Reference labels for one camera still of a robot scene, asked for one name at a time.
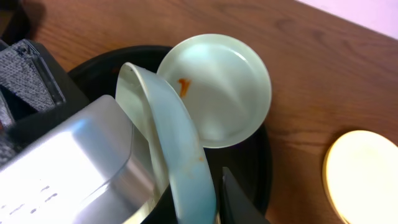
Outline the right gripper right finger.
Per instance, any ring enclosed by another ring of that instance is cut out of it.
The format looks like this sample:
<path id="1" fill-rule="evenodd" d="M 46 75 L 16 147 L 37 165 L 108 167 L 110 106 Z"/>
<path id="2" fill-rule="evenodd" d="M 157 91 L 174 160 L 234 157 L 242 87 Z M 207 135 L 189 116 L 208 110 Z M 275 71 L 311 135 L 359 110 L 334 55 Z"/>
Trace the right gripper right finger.
<path id="1" fill-rule="evenodd" d="M 248 199 L 232 172 L 223 167 L 221 179 L 221 223 L 270 224 Z"/>

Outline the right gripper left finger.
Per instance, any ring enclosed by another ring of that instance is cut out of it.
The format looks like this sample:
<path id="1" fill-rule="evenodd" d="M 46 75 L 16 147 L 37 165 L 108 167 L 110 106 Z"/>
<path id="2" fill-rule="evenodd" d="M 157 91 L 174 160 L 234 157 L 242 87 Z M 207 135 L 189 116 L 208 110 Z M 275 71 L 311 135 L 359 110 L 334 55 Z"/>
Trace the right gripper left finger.
<path id="1" fill-rule="evenodd" d="M 150 198 L 137 212 L 140 224 L 177 224 L 175 206 L 170 186 L 164 190 L 158 201 Z"/>

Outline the light blue plate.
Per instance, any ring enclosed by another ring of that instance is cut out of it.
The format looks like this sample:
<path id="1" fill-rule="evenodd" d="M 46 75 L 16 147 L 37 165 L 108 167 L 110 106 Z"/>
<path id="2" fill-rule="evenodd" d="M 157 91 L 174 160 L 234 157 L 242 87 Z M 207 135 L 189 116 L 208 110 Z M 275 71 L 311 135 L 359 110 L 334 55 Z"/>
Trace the light blue plate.
<path id="1" fill-rule="evenodd" d="M 170 189 L 179 223 L 214 223 L 216 194 L 194 123 L 175 90 L 130 62 L 121 66 L 115 100 L 149 143 L 159 203 Z"/>
<path id="2" fill-rule="evenodd" d="M 203 147 L 243 142 L 271 107 L 271 78 L 263 60 L 228 35 L 200 34 L 182 41 L 167 53 L 157 74 L 181 97 Z"/>

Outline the yellow plate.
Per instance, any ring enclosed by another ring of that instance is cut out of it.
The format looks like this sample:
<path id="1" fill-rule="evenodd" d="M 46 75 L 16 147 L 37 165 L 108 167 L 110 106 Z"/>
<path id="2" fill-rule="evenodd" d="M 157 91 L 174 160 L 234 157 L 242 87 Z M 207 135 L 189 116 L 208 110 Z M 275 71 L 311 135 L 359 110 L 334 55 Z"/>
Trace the yellow plate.
<path id="1" fill-rule="evenodd" d="M 322 167 L 328 201 L 343 223 L 397 223 L 397 146 L 356 130 L 327 150 Z"/>

